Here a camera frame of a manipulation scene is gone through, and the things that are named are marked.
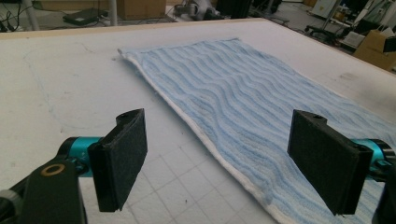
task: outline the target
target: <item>black foam pad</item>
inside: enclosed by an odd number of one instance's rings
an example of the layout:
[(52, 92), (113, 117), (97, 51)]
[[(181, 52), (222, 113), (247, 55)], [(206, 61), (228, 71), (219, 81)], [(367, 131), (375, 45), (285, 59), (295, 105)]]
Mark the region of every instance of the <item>black foam pad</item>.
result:
[(117, 123), (88, 148), (101, 212), (122, 209), (148, 152), (143, 109), (119, 115)]
[(289, 155), (333, 214), (354, 214), (373, 151), (353, 143), (322, 116), (294, 110)]

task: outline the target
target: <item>towel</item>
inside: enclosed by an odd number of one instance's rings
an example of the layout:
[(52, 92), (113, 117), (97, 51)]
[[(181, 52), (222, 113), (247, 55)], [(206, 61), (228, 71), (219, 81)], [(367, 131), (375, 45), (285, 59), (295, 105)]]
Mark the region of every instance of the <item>towel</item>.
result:
[(394, 124), (237, 38), (119, 52), (278, 222), (371, 223), (383, 185), (366, 180), (356, 214), (335, 217), (287, 153), (292, 111), (392, 148)]

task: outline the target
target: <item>wavy stripe pattern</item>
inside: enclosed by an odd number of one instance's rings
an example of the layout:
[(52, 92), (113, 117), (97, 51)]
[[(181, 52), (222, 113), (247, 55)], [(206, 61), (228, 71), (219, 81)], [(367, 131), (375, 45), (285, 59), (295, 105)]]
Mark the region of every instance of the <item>wavy stripe pattern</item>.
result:
[(238, 39), (120, 49), (281, 223), (370, 223), (383, 186), (367, 180), (355, 216), (334, 217), (287, 153), (293, 109), (349, 138), (396, 146), (396, 127)]

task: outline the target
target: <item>cardboard box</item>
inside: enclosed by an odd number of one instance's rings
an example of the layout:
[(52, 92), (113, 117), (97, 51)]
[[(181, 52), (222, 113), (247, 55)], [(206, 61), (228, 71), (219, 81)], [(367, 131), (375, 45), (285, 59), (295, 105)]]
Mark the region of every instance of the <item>cardboard box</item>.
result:
[(117, 14), (124, 20), (162, 18), (166, 0), (117, 0)]
[(396, 52), (384, 53), (387, 37), (381, 35), (379, 31), (372, 30), (363, 39), (353, 56), (367, 63), (391, 71), (396, 65)]
[(303, 1), (303, 4), (307, 5), (309, 7), (314, 7), (316, 3), (317, 3), (317, 0), (304, 0)]
[(34, 1), (35, 7), (44, 10), (82, 10), (87, 8), (99, 8), (108, 10), (108, 0), (40, 0)]

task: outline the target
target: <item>table surface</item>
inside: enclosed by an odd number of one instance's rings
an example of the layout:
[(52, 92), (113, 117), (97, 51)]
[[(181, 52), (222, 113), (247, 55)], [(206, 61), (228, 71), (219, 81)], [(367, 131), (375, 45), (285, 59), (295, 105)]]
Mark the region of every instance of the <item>table surface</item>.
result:
[(145, 108), (148, 155), (123, 210), (100, 213), (92, 180), (79, 179), (91, 223), (275, 223), (117, 52), (229, 37), (396, 123), (393, 74), (265, 20), (4, 34), (0, 189), (50, 160), (66, 138), (104, 136), (118, 114)]

